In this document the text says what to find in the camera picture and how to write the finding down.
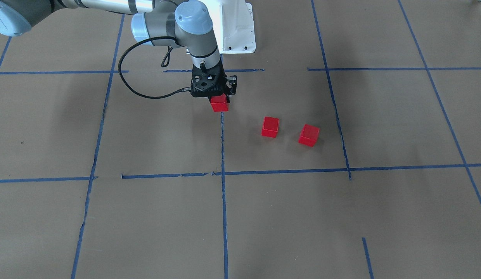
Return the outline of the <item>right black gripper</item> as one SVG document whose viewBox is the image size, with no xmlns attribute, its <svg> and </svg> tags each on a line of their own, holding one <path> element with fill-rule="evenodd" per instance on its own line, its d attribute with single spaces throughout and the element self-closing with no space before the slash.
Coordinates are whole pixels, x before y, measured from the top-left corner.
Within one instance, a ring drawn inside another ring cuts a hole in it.
<svg viewBox="0 0 481 279">
<path fill-rule="evenodd" d="M 225 94 L 227 103 L 236 94 L 238 76 L 226 76 L 223 66 L 214 66 L 205 72 L 193 66 L 191 80 L 192 97 L 214 97 Z"/>
</svg>

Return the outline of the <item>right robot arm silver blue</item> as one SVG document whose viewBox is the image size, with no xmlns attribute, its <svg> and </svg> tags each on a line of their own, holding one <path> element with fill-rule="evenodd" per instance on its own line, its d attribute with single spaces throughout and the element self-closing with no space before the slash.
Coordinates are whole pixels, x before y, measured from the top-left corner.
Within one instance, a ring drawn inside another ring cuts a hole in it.
<svg viewBox="0 0 481 279">
<path fill-rule="evenodd" d="M 171 52 L 186 47 L 193 66 L 191 85 L 180 89 L 193 97 L 228 104 L 236 93 L 237 76 L 225 74 L 208 7 L 198 0 L 0 0 L 0 34 L 15 37 L 61 9 L 97 9 L 132 15 L 131 30 L 136 44 L 118 62 L 118 72 L 127 88 L 140 97 L 126 81 L 121 66 L 126 56 L 141 45 L 166 46 L 161 62 L 167 67 Z"/>
</svg>

